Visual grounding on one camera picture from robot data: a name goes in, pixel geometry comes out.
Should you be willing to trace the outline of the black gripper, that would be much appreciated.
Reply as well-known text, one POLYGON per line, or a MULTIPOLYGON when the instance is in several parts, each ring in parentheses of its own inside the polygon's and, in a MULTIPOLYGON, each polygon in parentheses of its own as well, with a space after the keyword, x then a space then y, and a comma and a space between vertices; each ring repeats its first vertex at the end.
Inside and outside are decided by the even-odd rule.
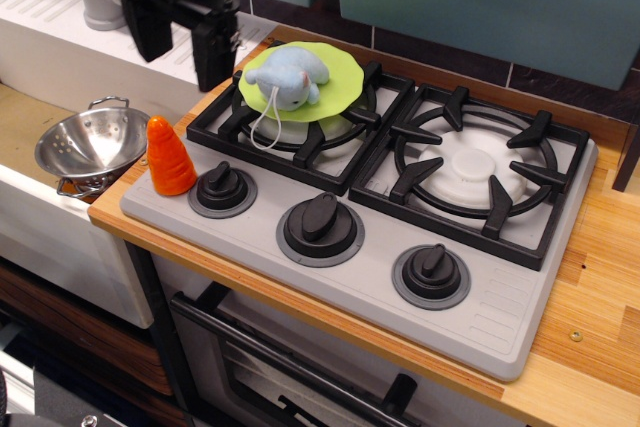
POLYGON ((121 0, 121 3, 134 43, 146 62, 173 48, 171 22, 176 22, 190 29, 197 25, 191 32, 191 40, 201 92, 212 90, 233 74, 239 45, 237 21, 203 21, 235 16, 237 0, 121 0))

